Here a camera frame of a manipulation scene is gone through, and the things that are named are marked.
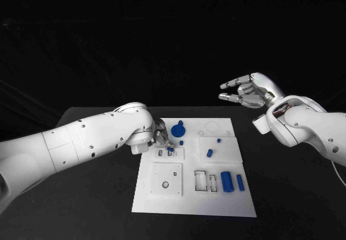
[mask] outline white board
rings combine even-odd
[[[170,130],[173,125],[179,123],[179,120],[183,121],[186,133],[182,137],[173,137]],[[176,149],[179,157],[170,158],[171,156],[164,156],[160,160],[156,155],[158,154],[157,148],[161,146],[157,144],[148,148],[148,152],[141,154],[131,211],[135,213],[256,217],[231,119],[163,118],[163,121],[166,122],[169,139],[176,144],[176,147],[180,148]],[[216,142],[218,144],[209,145],[218,138],[220,138],[220,143]],[[202,155],[207,153],[206,148],[213,148],[215,154],[203,161]],[[169,164],[180,164],[182,184],[180,191],[177,191],[174,196],[166,194],[167,191],[163,188],[163,182],[169,182],[164,180],[167,178],[161,175],[160,179],[156,180],[153,176],[153,165],[160,163],[166,164],[161,167],[167,169],[164,170],[166,172],[170,171],[167,177],[174,182],[176,178],[171,177],[179,176],[171,175],[171,171],[176,173],[176,170],[173,165],[170,167]],[[196,191],[194,171],[205,171],[206,191]],[[220,172],[231,172],[233,192],[223,192]],[[245,191],[239,191],[238,174],[241,174]],[[212,192],[210,187],[210,183],[213,184],[213,177],[210,181],[212,175],[215,176],[216,186],[213,186],[213,189],[216,187],[216,192]],[[151,193],[153,188],[157,188],[157,194]]]

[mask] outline circular hole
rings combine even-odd
[[[161,186],[163,186],[163,188],[166,189],[166,188],[169,187],[169,183],[164,181],[164,182],[161,183]]]
[[[339,147],[334,146],[333,149],[331,149],[331,151],[333,151],[333,153],[337,153],[337,151],[339,151]]]

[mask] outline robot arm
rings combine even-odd
[[[272,132],[288,147],[308,143],[321,156],[346,166],[346,114],[327,113],[304,96],[285,96],[271,79],[261,73],[245,75],[219,87],[238,87],[239,95],[219,94],[222,100],[245,107],[268,107],[267,113],[252,121],[261,134]]]
[[[115,151],[124,144],[131,153],[148,151],[169,141],[161,119],[147,106],[133,102],[49,131],[0,142],[0,213],[13,199],[52,174]]]

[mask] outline cable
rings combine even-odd
[[[343,179],[342,179],[342,177],[340,177],[340,175],[339,175],[337,168],[336,168],[336,165],[334,165],[334,162],[333,162],[333,161],[331,161],[331,164],[333,164],[333,169],[334,169],[336,175],[337,175],[337,177],[339,177],[339,179],[340,179],[340,182],[343,183],[343,185],[344,185],[344,187],[346,187],[346,183],[344,183],[344,181],[343,181]]]

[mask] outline table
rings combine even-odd
[[[117,107],[72,107],[58,127]],[[141,155],[130,146],[52,175],[0,215],[0,239],[342,239],[346,188],[306,143],[261,135],[242,106],[148,107],[158,118],[231,118],[256,218],[133,213]],[[344,176],[344,167],[337,166]]]

